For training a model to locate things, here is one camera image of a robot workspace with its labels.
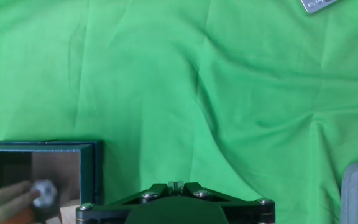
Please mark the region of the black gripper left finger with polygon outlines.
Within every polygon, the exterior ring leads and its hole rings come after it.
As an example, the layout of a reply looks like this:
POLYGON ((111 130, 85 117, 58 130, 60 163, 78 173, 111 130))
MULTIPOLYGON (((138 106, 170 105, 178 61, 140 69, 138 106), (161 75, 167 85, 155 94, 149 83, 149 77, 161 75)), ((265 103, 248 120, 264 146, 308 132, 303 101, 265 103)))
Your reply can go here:
POLYGON ((153 184, 150 188, 108 205, 84 203, 76 209, 76 224, 125 223, 131 211, 149 202, 173 196, 175 182, 153 184))

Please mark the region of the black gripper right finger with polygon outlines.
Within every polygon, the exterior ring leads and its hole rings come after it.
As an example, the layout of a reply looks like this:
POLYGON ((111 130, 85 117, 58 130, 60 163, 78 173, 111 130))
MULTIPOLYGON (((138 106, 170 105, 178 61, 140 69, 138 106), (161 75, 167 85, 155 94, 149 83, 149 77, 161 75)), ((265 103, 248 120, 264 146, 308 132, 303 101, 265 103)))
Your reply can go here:
POLYGON ((176 182, 176 195, 212 202, 221 208, 229 223, 275 223, 275 202, 269 198, 246 201, 201 186, 198 182, 176 182))

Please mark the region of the person right hand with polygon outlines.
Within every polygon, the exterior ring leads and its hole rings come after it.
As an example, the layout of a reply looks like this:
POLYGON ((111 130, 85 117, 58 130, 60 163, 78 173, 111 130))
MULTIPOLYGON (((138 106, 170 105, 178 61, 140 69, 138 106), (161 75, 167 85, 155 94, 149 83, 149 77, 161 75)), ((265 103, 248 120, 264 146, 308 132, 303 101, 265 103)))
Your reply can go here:
POLYGON ((11 220, 30 207, 40 192, 25 180, 0 189, 0 223, 11 220))

